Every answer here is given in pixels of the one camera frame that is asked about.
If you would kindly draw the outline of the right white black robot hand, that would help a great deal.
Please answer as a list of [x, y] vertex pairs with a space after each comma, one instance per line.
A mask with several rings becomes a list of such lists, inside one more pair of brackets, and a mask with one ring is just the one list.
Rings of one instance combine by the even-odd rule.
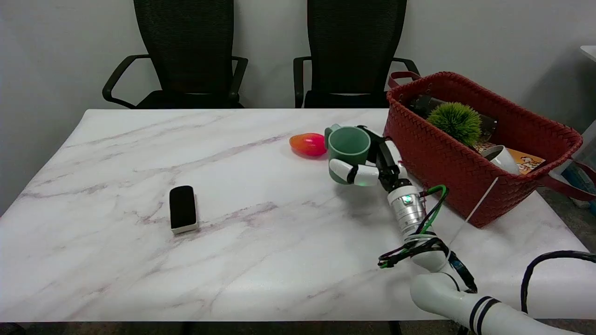
[[381, 184], [388, 193], [411, 184], [392, 138], [364, 125], [325, 128], [325, 148], [329, 175], [338, 184]]

